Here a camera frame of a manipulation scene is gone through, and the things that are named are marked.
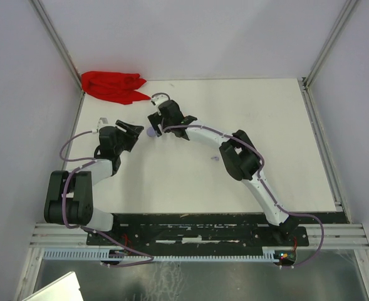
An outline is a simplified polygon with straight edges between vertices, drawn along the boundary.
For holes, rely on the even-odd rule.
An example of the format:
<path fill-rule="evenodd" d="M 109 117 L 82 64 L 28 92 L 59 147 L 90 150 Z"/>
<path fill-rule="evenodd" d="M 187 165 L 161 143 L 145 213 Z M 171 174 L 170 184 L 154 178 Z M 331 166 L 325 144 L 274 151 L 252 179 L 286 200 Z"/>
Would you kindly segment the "purple charging case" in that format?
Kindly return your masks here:
<path fill-rule="evenodd" d="M 153 129 L 153 127 L 149 127 L 147 129 L 147 135 L 149 137 L 157 137 L 157 132 Z"/>

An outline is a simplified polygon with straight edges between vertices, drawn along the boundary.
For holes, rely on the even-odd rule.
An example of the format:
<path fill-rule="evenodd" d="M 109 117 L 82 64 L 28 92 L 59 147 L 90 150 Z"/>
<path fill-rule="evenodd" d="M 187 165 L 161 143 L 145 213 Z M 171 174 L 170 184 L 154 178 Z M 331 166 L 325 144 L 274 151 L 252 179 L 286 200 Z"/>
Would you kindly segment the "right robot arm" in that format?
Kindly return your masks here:
<path fill-rule="evenodd" d="M 262 208 L 271 227 L 272 240 L 278 245 L 286 245 L 294 238 L 298 222 L 272 192 L 263 171 L 264 158 L 245 131 L 225 134 L 204 125 L 196 117 L 185 116 L 178 103 L 166 93 L 152 95 L 151 103 L 157 111 L 148 119 L 158 137 L 171 132 L 178 138 L 217 148 L 227 173 L 242 182 Z"/>

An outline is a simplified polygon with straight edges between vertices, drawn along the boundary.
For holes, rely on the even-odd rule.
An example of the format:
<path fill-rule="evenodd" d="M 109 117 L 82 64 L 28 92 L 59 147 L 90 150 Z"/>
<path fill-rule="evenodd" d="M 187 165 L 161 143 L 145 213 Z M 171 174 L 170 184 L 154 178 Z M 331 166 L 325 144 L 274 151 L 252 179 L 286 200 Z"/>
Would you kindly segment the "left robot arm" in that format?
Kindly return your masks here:
<path fill-rule="evenodd" d="M 122 152 L 130 152 L 144 127 L 121 120 L 109 124 L 101 118 L 96 129 L 76 134 L 60 150 L 64 162 L 80 162 L 72 171 L 53 171 L 50 175 L 44 219 L 47 223 L 61 224 L 69 229 L 83 228 L 101 231 L 100 236 L 108 244 L 117 244 L 122 238 L 121 227 L 114 224 L 114 215 L 95 208 L 93 186 L 114 176 L 121 166 Z M 96 134 L 99 145 L 91 157 L 69 159 L 64 149 L 76 138 Z"/>

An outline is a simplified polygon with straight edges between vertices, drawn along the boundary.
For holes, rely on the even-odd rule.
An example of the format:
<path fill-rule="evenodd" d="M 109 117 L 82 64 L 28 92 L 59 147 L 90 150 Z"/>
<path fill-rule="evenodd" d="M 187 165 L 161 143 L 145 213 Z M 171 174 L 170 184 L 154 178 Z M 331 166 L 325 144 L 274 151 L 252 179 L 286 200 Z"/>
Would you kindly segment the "red cloth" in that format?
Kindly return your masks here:
<path fill-rule="evenodd" d="M 99 100 L 122 105 L 150 100 L 138 90 L 146 84 L 139 73 L 88 71 L 81 75 L 82 90 Z"/>

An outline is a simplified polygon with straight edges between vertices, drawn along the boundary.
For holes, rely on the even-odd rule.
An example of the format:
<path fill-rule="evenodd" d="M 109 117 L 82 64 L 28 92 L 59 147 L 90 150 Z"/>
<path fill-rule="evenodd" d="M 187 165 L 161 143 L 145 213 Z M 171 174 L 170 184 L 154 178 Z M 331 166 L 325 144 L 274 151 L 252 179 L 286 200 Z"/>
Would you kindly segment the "metal sheet corner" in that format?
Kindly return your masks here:
<path fill-rule="evenodd" d="M 37 292 L 23 299 L 38 301 L 83 301 L 75 272 L 68 272 Z"/>

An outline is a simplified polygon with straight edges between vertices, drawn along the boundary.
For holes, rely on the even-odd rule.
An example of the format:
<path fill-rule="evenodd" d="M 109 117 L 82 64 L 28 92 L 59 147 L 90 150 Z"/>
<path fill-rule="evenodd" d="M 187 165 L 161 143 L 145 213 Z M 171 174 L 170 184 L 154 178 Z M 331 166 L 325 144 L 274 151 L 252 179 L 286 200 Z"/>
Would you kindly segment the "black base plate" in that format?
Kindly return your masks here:
<path fill-rule="evenodd" d="M 348 224 L 343 212 L 295 217 L 288 240 L 277 240 L 262 214 L 116 214 L 105 236 L 87 234 L 88 246 L 113 246 L 112 240 L 153 256 L 262 255 L 266 249 L 309 246 L 304 224 L 317 224 L 324 239 L 327 224 Z"/>

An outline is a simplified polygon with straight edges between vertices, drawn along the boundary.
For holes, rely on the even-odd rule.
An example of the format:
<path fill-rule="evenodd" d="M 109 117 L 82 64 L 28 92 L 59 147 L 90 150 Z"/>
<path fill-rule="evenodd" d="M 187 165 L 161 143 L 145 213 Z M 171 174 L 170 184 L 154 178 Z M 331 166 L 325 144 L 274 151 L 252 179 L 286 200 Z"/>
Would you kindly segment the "aluminium rail front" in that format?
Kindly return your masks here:
<path fill-rule="evenodd" d="M 317 224 L 304 224 L 311 250 L 319 245 L 321 230 Z M 367 250 L 368 239 L 361 224 L 327 224 L 324 230 L 323 250 Z M 61 225 L 37 224 L 31 237 L 31 247 L 42 248 L 88 248 L 87 234 L 79 229 L 69 230 Z"/>

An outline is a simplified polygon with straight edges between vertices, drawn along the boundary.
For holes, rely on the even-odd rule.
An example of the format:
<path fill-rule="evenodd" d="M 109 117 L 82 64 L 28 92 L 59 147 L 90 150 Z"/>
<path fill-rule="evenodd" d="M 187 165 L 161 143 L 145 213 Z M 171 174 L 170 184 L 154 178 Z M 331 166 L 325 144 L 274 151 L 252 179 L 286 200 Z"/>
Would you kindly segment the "left frame post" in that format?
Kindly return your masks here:
<path fill-rule="evenodd" d="M 61 57 L 65 67 L 69 71 L 74 83 L 76 86 L 82 90 L 81 88 L 81 75 L 79 74 L 77 67 L 73 63 L 73 60 L 69 54 L 67 47 L 65 46 L 63 39 L 59 35 L 55 25 L 53 24 L 50 15 L 46 11 L 45 5 L 40 0 L 29 0 L 28 1 L 36 13 L 40 23 L 45 29 L 48 37 L 50 38 L 53 46 L 56 48 L 59 56 Z"/>

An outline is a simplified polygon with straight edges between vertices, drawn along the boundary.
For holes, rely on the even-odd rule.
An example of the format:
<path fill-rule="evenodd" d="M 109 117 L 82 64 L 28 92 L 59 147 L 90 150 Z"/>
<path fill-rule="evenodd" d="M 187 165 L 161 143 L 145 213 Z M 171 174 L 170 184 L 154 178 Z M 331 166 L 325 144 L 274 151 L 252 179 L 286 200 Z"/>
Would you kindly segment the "frame post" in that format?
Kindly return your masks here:
<path fill-rule="evenodd" d="M 315 59 L 310 72 L 303 79 L 304 89 L 307 90 L 316 80 L 320 70 L 322 69 L 325 61 L 331 54 L 336 42 L 341 37 L 342 32 L 345 30 L 348 22 L 350 21 L 353 13 L 360 4 L 359 0 L 347 0 L 345 1 L 339 15 L 337 16 L 334 25 L 332 26 L 327 39 L 325 40 L 317 58 Z"/>
<path fill-rule="evenodd" d="M 59 56 L 61 57 L 65 67 L 69 71 L 74 83 L 76 86 L 82 90 L 81 88 L 81 75 L 79 74 L 77 67 L 73 63 L 73 60 L 69 54 L 67 47 L 65 46 L 63 39 L 59 35 L 55 25 L 53 24 L 50 15 L 46 11 L 45 5 L 40 0 L 29 0 L 28 1 L 36 13 L 40 23 L 45 29 L 48 37 L 50 38 L 53 46 L 56 48 Z"/>

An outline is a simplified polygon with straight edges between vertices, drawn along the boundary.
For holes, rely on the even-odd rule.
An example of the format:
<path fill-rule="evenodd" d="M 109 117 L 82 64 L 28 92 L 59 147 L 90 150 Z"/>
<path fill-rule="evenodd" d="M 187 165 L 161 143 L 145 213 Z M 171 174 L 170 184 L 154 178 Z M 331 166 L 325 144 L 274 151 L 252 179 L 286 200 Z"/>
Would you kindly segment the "right frame post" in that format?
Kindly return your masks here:
<path fill-rule="evenodd" d="M 325 61 L 331 54 L 336 42 L 341 37 L 342 32 L 345 30 L 348 22 L 350 21 L 353 13 L 360 4 L 359 0 L 347 0 L 345 1 L 339 15 L 337 16 L 334 25 L 332 26 L 327 39 L 325 40 L 317 58 L 315 59 L 310 72 L 303 79 L 304 89 L 307 90 L 316 80 L 320 70 L 322 69 Z"/>

